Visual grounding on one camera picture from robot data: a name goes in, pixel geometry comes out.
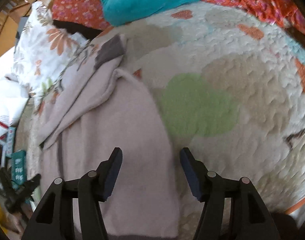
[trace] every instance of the round screw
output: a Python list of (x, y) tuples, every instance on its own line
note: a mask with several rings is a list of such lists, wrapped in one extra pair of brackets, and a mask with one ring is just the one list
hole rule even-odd
[(208, 175), (208, 177), (214, 178), (214, 177), (216, 177), (217, 174), (214, 171), (208, 171), (207, 175)]
[(54, 180), (54, 183), (57, 184), (57, 185), (62, 183), (62, 182), (63, 182), (62, 178), (57, 178), (57, 179)]
[(248, 184), (248, 183), (250, 182), (250, 179), (248, 179), (247, 177), (243, 177), (243, 178), (241, 179), (241, 181), (242, 181), (243, 183), (245, 183), (245, 184)]
[(88, 172), (88, 177), (95, 177), (95, 176), (97, 176), (97, 172), (95, 172), (95, 171), (90, 171), (90, 172)]

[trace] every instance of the red floral fabric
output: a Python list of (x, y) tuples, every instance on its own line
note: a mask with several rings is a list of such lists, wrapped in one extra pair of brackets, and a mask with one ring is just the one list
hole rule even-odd
[[(288, 20), (305, 34), (305, 19), (292, 0), (202, 0), (218, 5), (241, 8), (259, 20), (284, 27)], [(109, 23), (103, 18), (100, 0), (55, 0), (53, 18), (105, 30)]]

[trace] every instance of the black robotic claw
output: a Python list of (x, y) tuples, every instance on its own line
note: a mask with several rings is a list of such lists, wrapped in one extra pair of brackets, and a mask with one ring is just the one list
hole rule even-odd
[(279, 240), (270, 213), (251, 181), (224, 179), (195, 160), (188, 148), (180, 151), (192, 194), (205, 202), (194, 240), (217, 240), (220, 236), (225, 198), (231, 198), (228, 240)]
[(80, 179), (57, 178), (48, 188), (33, 213), (22, 240), (74, 240), (73, 198), (78, 198), (83, 240), (108, 240), (98, 201), (111, 195), (123, 153), (115, 148), (96, 171)]

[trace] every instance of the green spot on blanket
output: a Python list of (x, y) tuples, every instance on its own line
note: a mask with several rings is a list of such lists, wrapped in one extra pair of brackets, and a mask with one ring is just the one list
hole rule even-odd
[(174, 76), (158, 103), (173, 136), (221, 134), (238, 121), (238, 103), (227, 92), (213, 89), (199, 74)]

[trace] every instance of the wooden floor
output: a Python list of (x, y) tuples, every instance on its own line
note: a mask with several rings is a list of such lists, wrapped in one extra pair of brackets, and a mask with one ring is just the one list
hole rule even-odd
[(30, 5), (27, 4), (25, 6), (18, 8), (16, 11), (12, 13), (11, 17), (7, 18), (3, 30), (0, 34), (0, 57), (15, 45), (15, 36), (18, 28), (18, 22), (20, 18), (24, 16), (29, 6)]

